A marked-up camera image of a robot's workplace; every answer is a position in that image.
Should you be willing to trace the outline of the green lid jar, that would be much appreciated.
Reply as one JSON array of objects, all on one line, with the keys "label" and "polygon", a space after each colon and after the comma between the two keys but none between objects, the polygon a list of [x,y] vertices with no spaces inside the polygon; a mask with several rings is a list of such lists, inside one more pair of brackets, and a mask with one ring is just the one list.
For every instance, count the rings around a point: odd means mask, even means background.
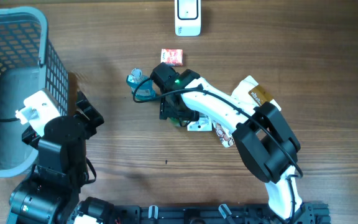
[{"label": "green lid jar", "polygon": [[176,118],[169,118],[169,121],[174,125],[174,127],[180,127],[180,122]]}]

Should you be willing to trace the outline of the blue mouthwash bottle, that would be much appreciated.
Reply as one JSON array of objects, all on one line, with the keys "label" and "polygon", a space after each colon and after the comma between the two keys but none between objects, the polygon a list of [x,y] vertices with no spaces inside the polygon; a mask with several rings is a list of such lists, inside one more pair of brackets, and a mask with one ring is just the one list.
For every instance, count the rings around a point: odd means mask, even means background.
[{"label": "blue mouthwash bottle", "polygon": [[137,100],[148,100],[156,97],[156,92],[153,89],[153,81],[142,73],[139,68],[134,68],[131,74],[127,76],[126,83],[131,88],[131,93],[134,94]]}]

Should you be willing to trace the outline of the clear bag with printed card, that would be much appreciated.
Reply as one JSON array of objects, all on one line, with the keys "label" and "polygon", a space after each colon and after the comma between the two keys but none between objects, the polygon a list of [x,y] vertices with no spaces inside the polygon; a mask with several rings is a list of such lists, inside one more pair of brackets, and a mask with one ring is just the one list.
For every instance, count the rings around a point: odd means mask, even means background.
[{"label": "clear bag with printed card", "polygon": [[187,131],[212,131],[213,124],[209,117],[200,114],[199,120],[192,121],[187,125]]}]

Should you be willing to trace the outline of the small red packet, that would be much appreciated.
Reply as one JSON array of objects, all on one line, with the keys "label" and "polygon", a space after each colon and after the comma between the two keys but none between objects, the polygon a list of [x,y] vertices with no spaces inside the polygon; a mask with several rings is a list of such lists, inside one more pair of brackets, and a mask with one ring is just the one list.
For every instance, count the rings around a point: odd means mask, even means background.
[{"label": "small red packet", "polygon": [[161,62],[169,66],[179,67],[183,65],[183,50],[182,49],[162,49]]}]

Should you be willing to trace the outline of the white box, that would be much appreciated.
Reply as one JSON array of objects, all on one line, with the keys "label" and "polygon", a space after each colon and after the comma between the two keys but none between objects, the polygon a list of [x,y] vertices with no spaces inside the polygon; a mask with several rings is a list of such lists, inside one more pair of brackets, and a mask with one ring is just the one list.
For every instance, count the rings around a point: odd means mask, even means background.
[{"label": "white box", "polygon": [[[231,96],[242,103],[245,103],[251,110],[257,106],[261,106],[265,102],[275,105],[279,111],[282,110],[279,104],[274,100],[273,96],[259,85],[251,75],[238,84]],[[224,147],[231,147],[234,144],[234,140],[229,130],[215,120],[212,120],[211,123],[222,145]]]}]

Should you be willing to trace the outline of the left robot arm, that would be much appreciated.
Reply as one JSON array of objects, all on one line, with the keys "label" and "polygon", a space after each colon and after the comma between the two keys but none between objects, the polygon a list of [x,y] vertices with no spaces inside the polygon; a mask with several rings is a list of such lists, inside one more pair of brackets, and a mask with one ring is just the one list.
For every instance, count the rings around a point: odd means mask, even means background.
[{"label": "left robot arm", "polygon": [[16,111],[17,120],[29,125],[22,142],[37,150],[39,161],[10,196],[8,223],[66,223],[82,186],[95,182],[90,178],[96,171],[86,156],[86,141],[104,118],[82,91],[75,105],[75,114],[62,115],[43,89]]}]

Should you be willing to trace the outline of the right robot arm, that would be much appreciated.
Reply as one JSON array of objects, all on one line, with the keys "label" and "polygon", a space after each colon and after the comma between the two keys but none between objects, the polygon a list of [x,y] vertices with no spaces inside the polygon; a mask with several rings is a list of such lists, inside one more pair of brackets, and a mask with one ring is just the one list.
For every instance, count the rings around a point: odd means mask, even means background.
[{"label": "right robot arm", "polygon": [[180,114],[197,111],[228,129],[244,165],[264,182],[271,211],[279,220],[294,223],[302,204],[295,183],[303,176],[297,165],[301,146],[280,110],[269,101],[248,106],[200,74],[190,69],[177,73],[163,62],[150,78]]}]

